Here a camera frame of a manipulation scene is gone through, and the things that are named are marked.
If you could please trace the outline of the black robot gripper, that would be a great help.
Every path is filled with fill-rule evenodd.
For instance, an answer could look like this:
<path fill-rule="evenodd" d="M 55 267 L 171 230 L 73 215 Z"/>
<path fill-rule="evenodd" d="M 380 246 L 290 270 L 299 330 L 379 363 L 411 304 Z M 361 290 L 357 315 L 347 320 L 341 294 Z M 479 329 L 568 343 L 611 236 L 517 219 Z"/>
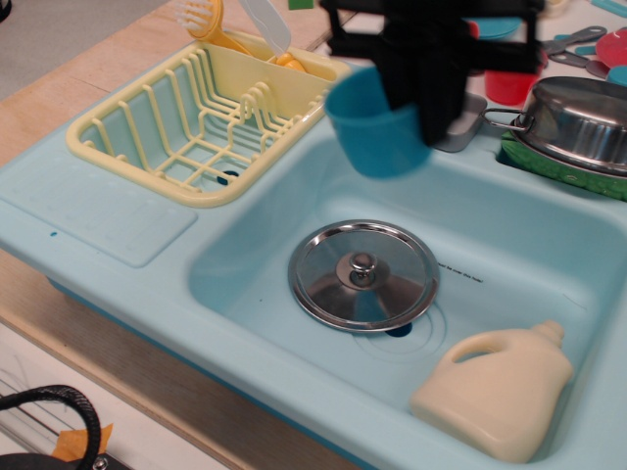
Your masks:
<path fill-rule="evenodd" d="M 534 72 L 541 46 L 536 24 L 543 1 L 321 1 L 327 13 L 334 56 L 369 59 L 376 64 L 391 110 L 418 105 L 421 137 L 433 147 L 446 138 L 462 111 L 465 70 Z M 339 13 L 371 14 L 384 20 L 378 33 L 344 29 Z M 522 42 L 491 42 L 470 33 L 470 18 L 522 20 Z M 391 60 L 393 56 L 401 60 Z M 433 59 L 465 70 L 423 70 L 417 81 L 409 61 Z"/>

